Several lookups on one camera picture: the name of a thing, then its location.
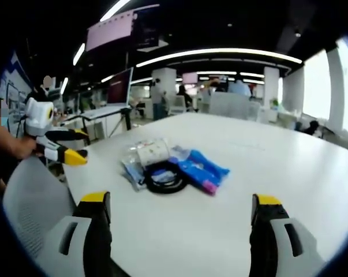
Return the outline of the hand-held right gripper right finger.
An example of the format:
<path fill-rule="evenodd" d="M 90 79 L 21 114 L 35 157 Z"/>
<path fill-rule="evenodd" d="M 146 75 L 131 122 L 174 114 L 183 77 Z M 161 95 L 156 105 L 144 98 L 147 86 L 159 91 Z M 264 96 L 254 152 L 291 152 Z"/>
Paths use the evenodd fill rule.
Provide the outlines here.
<path fill-rule="evenodd" d="M 323 269 L 315 237 L 276 197 L 252 196 L 251 228 L 250 276 L 316 276 Z"/>

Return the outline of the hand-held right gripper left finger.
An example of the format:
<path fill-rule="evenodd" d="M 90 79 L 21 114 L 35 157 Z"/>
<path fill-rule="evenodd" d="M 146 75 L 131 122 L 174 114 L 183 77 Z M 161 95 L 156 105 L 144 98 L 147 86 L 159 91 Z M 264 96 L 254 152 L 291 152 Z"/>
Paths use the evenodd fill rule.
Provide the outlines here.
<path fill-rule="evenodd" d="M 37 257 L 47 276 L 112 276 L 108 191 L 85 195 L 46 235 Z"/>

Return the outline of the person's left hand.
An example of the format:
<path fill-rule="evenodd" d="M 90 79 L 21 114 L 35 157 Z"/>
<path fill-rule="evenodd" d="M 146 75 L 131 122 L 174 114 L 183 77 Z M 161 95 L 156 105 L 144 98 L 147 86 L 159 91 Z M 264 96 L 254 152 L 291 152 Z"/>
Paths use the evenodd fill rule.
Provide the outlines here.
<path fill-rule="evenodd" d="M 36 150 L 37 143 L 31 137 L 24 136 L 16 139 L 16 145 L 13 150 L 14 156 L 18 159 L 26 159 L 32 154 L 41 157 L 43 154 Z"/>

